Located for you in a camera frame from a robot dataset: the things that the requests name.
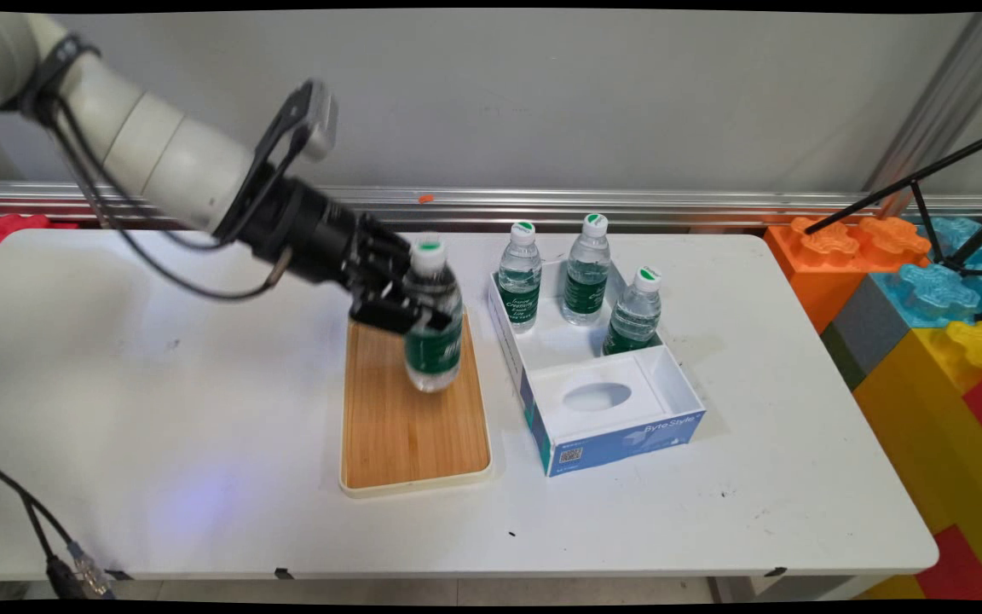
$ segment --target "orange building block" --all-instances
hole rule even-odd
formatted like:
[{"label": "orange building block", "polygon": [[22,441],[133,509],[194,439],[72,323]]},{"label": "orange building block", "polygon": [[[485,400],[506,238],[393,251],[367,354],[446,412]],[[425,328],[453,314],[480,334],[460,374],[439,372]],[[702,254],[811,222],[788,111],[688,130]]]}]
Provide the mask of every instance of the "orange building block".
[{"label": "orange building block", "polygon": [[897,217],[866,217],[806,234],[819,218],[796,217],[790,226],[769,226],[764,241],[794,289],[817,334],[833,321],[869,272],[893,272],[901,264],[928,264],[931,242]]}]

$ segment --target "white table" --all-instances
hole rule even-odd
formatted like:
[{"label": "white table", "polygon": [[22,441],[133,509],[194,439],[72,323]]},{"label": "white table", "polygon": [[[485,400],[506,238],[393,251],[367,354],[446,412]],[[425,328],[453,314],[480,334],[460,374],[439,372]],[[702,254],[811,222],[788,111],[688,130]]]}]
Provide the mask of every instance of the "white table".
[{"label": "white table", "polygon": [[[240,247],[145,246],[188,279],[252,287]],[[573,236],[540,235],[546,259]],[[102,230],[0,246],[0,467],[107,568],[139,579],[905,574],[938,549],[764,241],[612,235],[665,273],[662,333],[708,408],[692,443],[546,478],[488,315],[505,236],[445,235],[471,314],[494,475],[355,501],[338,485],[348,299],[295,277],[195,297]],[[0,580],[43,576],[0,484]]]}]

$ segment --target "oval cutout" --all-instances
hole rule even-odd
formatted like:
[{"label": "oval cutout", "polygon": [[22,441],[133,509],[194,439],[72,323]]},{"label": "oval cutout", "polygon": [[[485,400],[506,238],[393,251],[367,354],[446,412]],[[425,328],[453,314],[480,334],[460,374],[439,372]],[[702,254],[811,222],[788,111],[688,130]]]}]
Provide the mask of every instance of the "oval cutout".
[{"label": "oval cutout", "polygon": [[581,385],[566,393],[563,404],[576,412],[603,412],[630,399],[631,388],[609,381]]}]

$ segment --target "floor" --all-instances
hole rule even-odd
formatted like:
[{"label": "floor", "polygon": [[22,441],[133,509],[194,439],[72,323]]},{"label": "floor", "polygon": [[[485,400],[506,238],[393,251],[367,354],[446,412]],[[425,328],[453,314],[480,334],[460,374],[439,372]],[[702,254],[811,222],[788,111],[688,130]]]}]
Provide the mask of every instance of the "floor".
[{"label": "floor", "polygon": [[[47,582],[0,583],[0,599],[54,599]],[[132,580],[129,600],[347,605],[622,605],[713,603],[705,578],[487,580]]]}]

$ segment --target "cable connector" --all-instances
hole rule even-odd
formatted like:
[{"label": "cable connector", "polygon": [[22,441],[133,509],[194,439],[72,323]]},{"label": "cable connector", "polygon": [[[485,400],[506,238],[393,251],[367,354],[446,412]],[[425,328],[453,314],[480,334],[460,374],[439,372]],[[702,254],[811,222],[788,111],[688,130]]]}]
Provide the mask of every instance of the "cable connector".
[{"label": "cable connector", "polygon": [[66,549],[74,557],[74,568],[78,569],[78,574],[82,574],[82,578],[90,585],[94,594],[102,599],[116,599],[116,595],[113,595],[112,580],[108,579],[93,557],[86,554],[78,542],[70,542],[66,545]]},{"label": "cable connector", "polygon": [[55,597],[59,599],[86,599],[82,584],[74,579],[74,572],[58,556],[51,555],[48,557],[46,574],[51,582],[51,590],[55,591]]}]

